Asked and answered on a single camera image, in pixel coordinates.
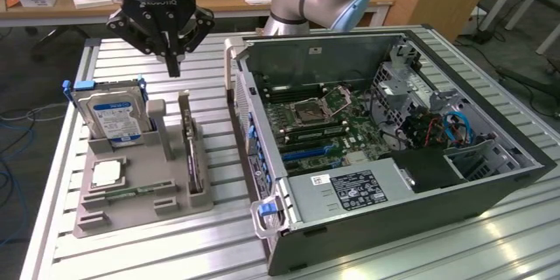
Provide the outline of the grey power supply unit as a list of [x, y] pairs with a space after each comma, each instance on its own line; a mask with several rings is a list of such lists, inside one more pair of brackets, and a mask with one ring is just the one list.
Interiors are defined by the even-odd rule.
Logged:
[[334, 220], [415, 196], [416, 180], [392, 158], [288, 178], [304, 223]]

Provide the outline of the metal socket cover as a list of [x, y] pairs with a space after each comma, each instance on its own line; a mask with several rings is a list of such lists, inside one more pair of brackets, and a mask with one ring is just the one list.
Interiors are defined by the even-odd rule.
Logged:
[[342, 85], [336, 86], [322, 98], [322, 106], [328, 116], [335, 116], [351, 103], [351, 92]]

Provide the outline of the metal disk bay cage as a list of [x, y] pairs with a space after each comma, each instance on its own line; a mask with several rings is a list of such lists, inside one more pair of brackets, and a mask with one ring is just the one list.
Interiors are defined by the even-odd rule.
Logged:
[[439, 112], [434, 105], [438, 89], [430, 80], [411, 66], [395, 67], [383, 62], [371, 85], [374, 99], [371, 114], [380, 127], [395, 133], [406, 118], [422, 109]]

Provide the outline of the silver CPU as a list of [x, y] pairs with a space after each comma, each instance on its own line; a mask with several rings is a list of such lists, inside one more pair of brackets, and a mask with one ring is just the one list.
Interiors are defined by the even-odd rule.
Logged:
[[94, 167], [92, 185], [107, 186], [115, 184], [122, 177], [122, 162], [103, 161]]

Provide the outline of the black office chair base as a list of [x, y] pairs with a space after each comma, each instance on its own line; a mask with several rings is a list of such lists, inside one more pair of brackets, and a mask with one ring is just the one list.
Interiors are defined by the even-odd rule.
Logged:
[[74, 32], [76, 33], [83, 39], [90, 39], [90, 35], [82, 29], [80, 26], [76, 25], [62, 25], [58, 26], [32, 46], [31, 48], [31, 59], [34, 62], [42, 62], [44, 60], [44, 55], [40, 51], [59, 38], [64, 33]]

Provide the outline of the silver chipset heatsink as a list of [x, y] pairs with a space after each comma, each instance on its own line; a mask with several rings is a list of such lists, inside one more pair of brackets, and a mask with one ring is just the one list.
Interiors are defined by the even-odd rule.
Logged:
[[356, 165], [371, 162], [371, 158], [364, 151], [352, 151], [346, 154], [344, 162], [346, 165]]

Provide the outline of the green motherboard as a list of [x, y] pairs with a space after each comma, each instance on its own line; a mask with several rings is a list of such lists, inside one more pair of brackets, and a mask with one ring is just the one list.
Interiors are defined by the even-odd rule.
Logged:
[[[335, 116], [326, 114], [323, 123], [307, 126], [298, 125], [295, 121], [295, 113], [292, 111], [294, 104], [306, 100], [319, 100], [322, 109], [322, 98], [336, 87], [344, 86], [350, 90], [352, 103]], [[371, 111], [366, 109], [367, 97], [370, 94], [358, 90], [355, 85], [347, 81], [335, 83], [315, 83], [299, 86], [272, 86], [266, 85], [259, 90], [262, 102], [264, 104], [264, 112], [271, 126], [274, 139], [280, 153], [288, 153], [298, 150], [306, 150], [320, 146], [334, 145], [328, 153], [334, 153], [339, 159], [336, 161], [290, 161], [283, 162], [287, 174], [299, 176], [339, 167], [346, 167], [344, 156], [352, 151], [364, 151], [375, 161], [380, 156], [388, 153], [394, 147], [388, 144], [383, 137], [383, 131], [371, 118]], [[284, 133], [300, 127], [311, 127], [323, 124], [347, 125], [350, 132], [344, 136], [331, 139], [315, 140], [298, 144], [284, 143]]]

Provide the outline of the grey parts rack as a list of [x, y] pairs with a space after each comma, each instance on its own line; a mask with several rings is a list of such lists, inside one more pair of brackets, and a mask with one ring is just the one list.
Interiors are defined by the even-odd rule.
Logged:
[[[90, 237], [163, 220], [210, 211], [214, 208], [208, 162], [203, 141], [198, 144], [204, 192], [191, 194], [187, 155], [179, 125], [147, 134], [143, 144], [111, 151], [90, 150], [86, 156], [80, 197], [72, 234]], [[94, 167], [103, 161], [122, 162], [120, 180], [107, 186], [92, 185]], [[103, 194], [151, 184], [170, 184], [156, 193], [108, 200]]]

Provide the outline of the black labelled RAM stick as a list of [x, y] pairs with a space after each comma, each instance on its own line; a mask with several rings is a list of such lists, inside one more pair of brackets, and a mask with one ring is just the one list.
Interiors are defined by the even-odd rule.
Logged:
[[311, 127], [300, 127], [294, 130], [288, 130], [284, 133], [284, 143], [298, 144], [315, 140], [331, 139], [339, 136], [344, 136], [351, 130], [347, 125], [323, 124]]

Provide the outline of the black open PC case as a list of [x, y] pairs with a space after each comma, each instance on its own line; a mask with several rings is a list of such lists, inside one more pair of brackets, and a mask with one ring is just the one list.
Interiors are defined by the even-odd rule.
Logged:
[[[556, 161], [512, 120], [514, 103], [492, 79], [430, 28], [374, 28], [350, 33], [226, 40], [228, 105], [251, 200], [251, 221], [270, 275], [284, 275], [448, 224], [476, 218], [530, 186]], [[411, 66], [435, 85], [436, 113], [422, 109], [384, 140], [416, 180], [415, 196], [376, 210], [304, 223], [264, 112], [266, 85], [351, 82], [367, 92], [379, 66]], [[260, 217], [258, 206], [279, 212]]]

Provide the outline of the blue expansion slot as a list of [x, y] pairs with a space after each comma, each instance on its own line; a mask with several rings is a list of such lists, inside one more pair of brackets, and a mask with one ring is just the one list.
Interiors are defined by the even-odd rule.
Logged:
[[327, 153], [326, 151], [299, 151], [292, 153], [286, 153], [282, 155], [282, 160], [284, 162], [290, 161], [336, 161], [339, 157], [334, 153]]
[[328, 146], [320, 146], [320, 147], [306, 149], [306, 150], [292, 151], [288, 153], [283, 153], [282, 158], [286, 161], [291, 161], [296, 159], [304, 159], [308, 157], [323, 156], [331, 151], [332, 148], [334, 148], [334, 145], [328, 145]]

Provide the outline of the green RAM stick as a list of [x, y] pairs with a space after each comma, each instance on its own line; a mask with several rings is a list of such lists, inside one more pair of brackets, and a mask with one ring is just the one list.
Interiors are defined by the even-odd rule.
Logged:
[[126, 188], [122, 190], [110, 191], [104, 193], [103, 196], [108, 200], [118, 200], [128, 197], [139, 197], [151, 193], [156, 193], [159, 190], [167, 188], [168, 186], [170, 184], [151, 184], [147, 186], [140, 186], [138, 188]]

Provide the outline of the hard disk with blue caddy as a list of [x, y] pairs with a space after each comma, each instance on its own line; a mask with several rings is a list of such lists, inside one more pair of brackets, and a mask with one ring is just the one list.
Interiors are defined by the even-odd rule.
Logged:
[[83, 117], [92, 139], [107, 139], [119, 148], [139, 144], [143, 134], [154, 131], [143, 77], [104, 82], [66, 80], [63, 94]]

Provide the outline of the Nvidia graphics card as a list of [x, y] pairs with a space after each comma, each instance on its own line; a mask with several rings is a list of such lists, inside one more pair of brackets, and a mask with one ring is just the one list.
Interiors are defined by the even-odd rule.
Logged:
[[187, 155], [187, 169], [188, 169], [188, 187], [191, 194], [203, 193], [203, 171], [199, 164], [199, 150], [198, 144], [202, 140], [200, 126], [192, 116], [192, 109], [190, 106], [190, 91], [179, 92], [178, 104], [182, 115], [182, 139], [184, 144], [184, 151]]

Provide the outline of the white floor device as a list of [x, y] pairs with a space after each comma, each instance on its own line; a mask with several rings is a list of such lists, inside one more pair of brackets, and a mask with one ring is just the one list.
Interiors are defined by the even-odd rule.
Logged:
[[487, 16], [487, 11], [476, 6], [472, 10], [467, 23], [462, 30], [460, 35], [474, 35], [478, 32], [479, 27], [482, 26], [483, 20]]

